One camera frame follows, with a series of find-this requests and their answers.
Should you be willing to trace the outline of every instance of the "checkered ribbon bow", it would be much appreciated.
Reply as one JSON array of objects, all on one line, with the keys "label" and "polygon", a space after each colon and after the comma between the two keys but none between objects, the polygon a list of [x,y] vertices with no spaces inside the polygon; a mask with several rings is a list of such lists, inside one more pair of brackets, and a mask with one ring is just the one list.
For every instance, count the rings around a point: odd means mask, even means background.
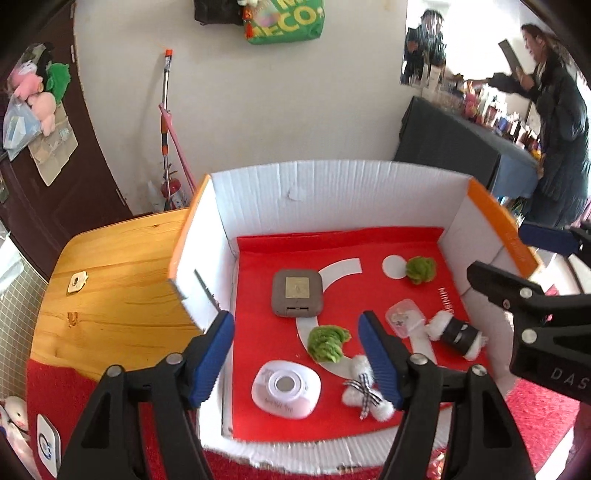
[{"label": "checkered ribbon bow", "polygon": [[369,376],[367,374],[360,374],[359,380],[347,380],[343,383],[343,385],[353,387],[355,390],[363,394],[363,401],[361,404],[361,415],[359,415],[360,420],[367,418],[367,416],[369,415],[370,402],[373,403],[375,406],[378,406],[380,403],[383,402],[383,399],[376,394],[373,388],[371,388],[371,384],[369,383]]}]

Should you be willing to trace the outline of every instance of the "small sticker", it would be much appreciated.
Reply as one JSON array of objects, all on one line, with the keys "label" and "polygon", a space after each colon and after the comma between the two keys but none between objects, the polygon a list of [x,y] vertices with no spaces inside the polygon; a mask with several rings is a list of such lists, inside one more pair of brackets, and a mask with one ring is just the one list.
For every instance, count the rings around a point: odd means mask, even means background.
[{"label": "small sticker", "polygon": [[285,279],[285,298],[309,299],[310,279],[308,277],[287,277]]}]

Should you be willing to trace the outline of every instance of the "pink handle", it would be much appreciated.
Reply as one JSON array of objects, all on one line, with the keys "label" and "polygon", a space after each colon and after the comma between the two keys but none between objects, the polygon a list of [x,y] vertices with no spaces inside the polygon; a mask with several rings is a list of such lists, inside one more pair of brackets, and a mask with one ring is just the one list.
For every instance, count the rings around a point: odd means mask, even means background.
[{"label": "pink handle", "polygon": [[164,109],[164,105],[162,103],[158,105],[158,108],[160,108],[162,118],[164,119],[164,122],[166,122],[166,126],[168,127],[168,133],[170,134],[170,137],[173,139],[174,146],[177,149],[178,158],[181,161],[181,166],[183,168],[185,176],[187,177],[187,181],[189,182],[189,188],[191,188],[191,193],[195,194],[195,192],[197,191],[197,183],[195,182],[195,178],[193,177],[193,174],[191,173],[191,170],[187,165],[187,159],[184,156],[183,149],[180,147],[178,143],[177,133],[173,128],[173,116],[170,115],[170,113],[168,113]]}]

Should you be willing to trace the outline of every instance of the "gray square device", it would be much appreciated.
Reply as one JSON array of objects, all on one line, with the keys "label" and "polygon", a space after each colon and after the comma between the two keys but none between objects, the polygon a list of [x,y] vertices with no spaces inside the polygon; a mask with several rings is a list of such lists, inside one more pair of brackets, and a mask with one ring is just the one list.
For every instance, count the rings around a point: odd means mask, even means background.
[{"label": "gray square device", "polygon": [[315,317],[322,307],[322,277],[316,270],[279,270],[273,277],[271,308],[279,317]]}]

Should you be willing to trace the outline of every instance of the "red mat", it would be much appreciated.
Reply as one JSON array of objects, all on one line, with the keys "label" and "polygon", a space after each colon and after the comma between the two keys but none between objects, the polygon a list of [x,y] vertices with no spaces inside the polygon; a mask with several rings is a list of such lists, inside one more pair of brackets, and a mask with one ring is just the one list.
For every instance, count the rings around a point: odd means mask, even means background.
[{"label": "red mat", "polygon": [[[232,374],[232,429],[238,440],[249,442],[313,442],[375,432],[398,425],[401,415],[379,423],[372,417],[359,419],[359,409],[341,403],[343,379],[319,367],[310,358],[297,334],[295,319],[277,317],[271,310],[274,274],[283,268],[322,268],[348,258],[359,258],[362,274],[336,281],[324,294],[320,325],[340,325],[353,339],[346,343],[345,355],[363,354],[357,336],[359,315],[373,310],[386,329],[386,311],[403,299],[412,299],[427,319],[444,306],[439,294],[445,288],[458,318],[466,319],[452,274],[447,269],[437,241],[439,228],[388,227],[353,232],[304,233],[239,238],[236,333]],[[389,255],[410,259],[433,257],[437,277],[433,282],[413,285],[407,278],[393,280],[382,270]],[[410,349],[410,341],[404,340]],[[441,342],[433,342],[439,365],[467,370],[474,363],[488,367],[485,354],[475,362],[464,360]],[[304,420],[288,420],[269,415],[251,398],[251,387],[259,369],[271,360],[288,360],[315,370],[322,381],[316,409]]]}]

